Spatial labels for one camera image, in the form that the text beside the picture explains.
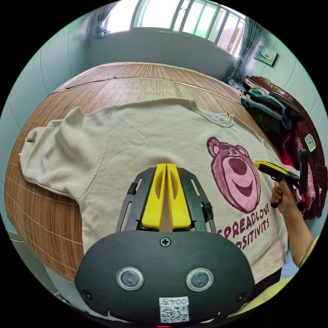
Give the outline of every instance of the picture frame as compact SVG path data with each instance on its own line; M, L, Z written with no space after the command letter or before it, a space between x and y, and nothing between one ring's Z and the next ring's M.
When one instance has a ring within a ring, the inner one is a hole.
M258 44L253 52L252 57L270 66L273 66L277 55L278 53L276 51Z

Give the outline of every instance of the human hand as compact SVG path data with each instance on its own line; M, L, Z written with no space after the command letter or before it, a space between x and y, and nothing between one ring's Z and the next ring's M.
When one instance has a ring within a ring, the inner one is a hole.
M284 179L275 182L272 188L272 201L278 203L280 200L278 210L283 216L293 214L297 209L295 195Z

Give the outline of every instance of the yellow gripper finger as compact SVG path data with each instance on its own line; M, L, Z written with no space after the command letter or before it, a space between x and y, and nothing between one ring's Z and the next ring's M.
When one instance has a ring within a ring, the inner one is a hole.
M161 231L166 179L165 175L166 164L158 164L156 166L153 183L149 191L148 200L141 220L141 223L145 228ZM157 193L159 189L161 189L161 191L158 197Z
M167 164L168 206L171 231L190 227L191 220L177 166Z
M281 168L281 167L279 167L279 166L277 166L277 165L271 164L271 163L269 163L269 162L267 162L267 161L255 161L255 162L253 162L253 164L254 164L254 166L255 166L258 170L260 170L260 165L262 164L262 165L265 165L265 166L267 166L267 167L269 167L269 168L272 168L272 169L274 169L274 170L276 170L276 171L279 171L279 172L281 172L281 173L284 173L284 174L287 173L287 171L284 170L283 168Z

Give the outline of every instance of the clock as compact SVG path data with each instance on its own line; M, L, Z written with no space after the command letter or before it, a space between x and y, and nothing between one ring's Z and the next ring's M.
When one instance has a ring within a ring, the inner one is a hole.
M309 151L313 152L315 150L316 144L313 136L310 133L305 137L305 142L309 148Z

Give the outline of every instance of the bear mouth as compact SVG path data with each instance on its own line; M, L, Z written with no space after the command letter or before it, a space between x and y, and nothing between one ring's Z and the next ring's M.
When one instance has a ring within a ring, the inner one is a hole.
M250 185L248 187L241 187L239 185L236 184L235 181L232 180L232 182L235 184L235 187L237 188L237 190L244 195L245 197L249 197L252 194L252 190L253 190L253 180L250 183Z

